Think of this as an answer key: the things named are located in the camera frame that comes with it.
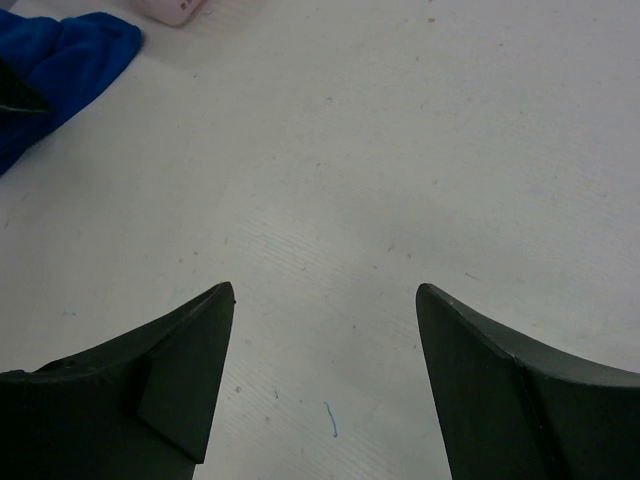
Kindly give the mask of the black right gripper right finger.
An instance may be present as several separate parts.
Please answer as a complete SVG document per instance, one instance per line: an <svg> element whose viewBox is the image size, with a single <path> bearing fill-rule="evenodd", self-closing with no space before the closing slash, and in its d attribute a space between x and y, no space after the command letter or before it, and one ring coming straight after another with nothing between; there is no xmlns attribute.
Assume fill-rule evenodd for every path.
<svg viewBox="0 0 640 480"><path fill-rule="evenodd" d="M416 311L452 478L638 478L638 374L550 347L432 284Z"/></svg>

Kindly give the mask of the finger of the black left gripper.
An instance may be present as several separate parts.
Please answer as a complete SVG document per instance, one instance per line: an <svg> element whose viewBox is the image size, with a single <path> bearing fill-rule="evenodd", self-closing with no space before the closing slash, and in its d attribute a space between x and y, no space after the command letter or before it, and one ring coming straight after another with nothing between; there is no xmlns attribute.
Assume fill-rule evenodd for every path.
<svg viewBox="0 0 640 480"><path fill-rule="evenodd" d="M29 87L4 60L0 61L0 108L2 112L46 113L49 104Z"/></svg>

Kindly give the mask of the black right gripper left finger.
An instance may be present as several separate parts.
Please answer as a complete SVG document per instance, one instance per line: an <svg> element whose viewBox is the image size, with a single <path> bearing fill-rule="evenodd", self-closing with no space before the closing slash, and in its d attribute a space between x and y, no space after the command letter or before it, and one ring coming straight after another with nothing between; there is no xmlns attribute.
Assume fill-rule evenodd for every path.
<svg viewBox="0 0 640 480"><path fill-rule="evenodd" d="M38 370L1 376L5 479L190 479L205 460L234 291Z"/></svg>

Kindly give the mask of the blue microfiber towel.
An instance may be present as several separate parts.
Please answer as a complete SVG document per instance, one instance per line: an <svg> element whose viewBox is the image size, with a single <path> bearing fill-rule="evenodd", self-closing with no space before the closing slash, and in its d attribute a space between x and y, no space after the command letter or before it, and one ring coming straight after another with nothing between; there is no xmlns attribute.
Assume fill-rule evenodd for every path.
<svg viewBox="0 0 640 480"><path fill-rule="evenodd" d="M3 10L1 60L45 98L49 111L1 111L1 172L99 97L142 43L139 27L104 12L54 20Z"/></svg>

